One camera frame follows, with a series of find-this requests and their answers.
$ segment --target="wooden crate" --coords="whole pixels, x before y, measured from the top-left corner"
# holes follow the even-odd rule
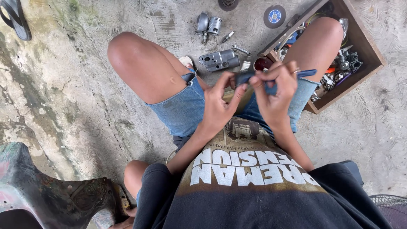
[[[309,9],[307,9],[296,20],[291,27],[286,28],[279,36],[276,37],[270,44],[268,44],[258,56],[267,56],[273,61],[280,61],[278,55],[274,52],[274,48],[278,46],[286,38],[287,34],[292,33],[297,27],[299,27],[306,19],[310,18],[316,11],[318,11],[325,3],[331,1],[334,5],[334,14],[340,18],[349,19],[348,26],[348,41],[345,46],[354,45],[351,48],[352,52],[357,52],[359,60],[363,62],[362,67],[345,79],[340,85],[335,86],[331,91],[327,92],[321,99],[312,103],[308,100],[305,110],[318,114],[334,102],[339,100],[346,93],[354,89],[361,84],[367,78],[374,75],[379,71],[386,62],[377,48],[375,42],[370,36],[367,29],[357,16],[357,13],[349,0],[318,0]]]

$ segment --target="person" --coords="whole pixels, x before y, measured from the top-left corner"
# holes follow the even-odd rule
[[[112,228],[390,229],[344,165],[315,169],[294,136],[343,33],[332,18],[315,20],[282,63],[249,80],[254,93],[237,114],[247,84],[230,102],[222,99],[235,73],[209,86],[163,47],[130,32],[116,36],[107,51],[111,65],[168,127],[179,151],[167,165],[126,166],[137,209]],[[297,79],[298,69],[317,74]]]

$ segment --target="denim shorts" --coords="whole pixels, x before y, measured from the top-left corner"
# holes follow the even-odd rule
[[[160,103],[146,105],[149,106],[168,127],[171,135],[186,137],[192,134],[202,121],[205,109],[205,98],[203,95],[204,91],[199,85],[195,73],[191,72],[185,74],[182,78],[188,82],[186,88]],[[291,129],[294,133],[297,132],[296,123],[300,118],[301,112],[318,85],[319,83],[308,79],[298,79],[297,91],[288,108]],[[266,86],[266,92],[275,95],[277,85],[274,85],[272,88]],[[260,115],[256,95],[254,93],[243,111],[236,116],[258,122],[270,135],[273,135],[272,130]]]

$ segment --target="dirty floor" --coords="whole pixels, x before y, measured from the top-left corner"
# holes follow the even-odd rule
[[[224,12],[215,0],[21,1],[33,39],[19,40],[0,22],[0,144],[24,142],[49,176],[118,183],[130,160],[163,163],[175,146],[110,66],[114,36],[132,31],[196,62],[232,44],[258,53],[284,29],[263,24],[268,6],[282,5],[287,22],[314,2],[241,0]],[[321,114],[304,111],[296,137],[315,166],[354,160],[368,194],[407,196],[407,2],[351,2],[388,65]],[[194,34],[201,11],[223,19],[221,36],[206,46]],[[209,84],[220,75],[198,67]]]

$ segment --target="wrench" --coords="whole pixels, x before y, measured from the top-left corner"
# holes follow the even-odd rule
[[[246,54],[249,55],[249,56],[252,55],[251,52],[247,52],[246,50],[241,49],[241,48],[237,47],[236,45],[232,45],[232,49],[237,49],[237,50],[239,50],[239,51],[241,51],[241,52],[246,53]]]

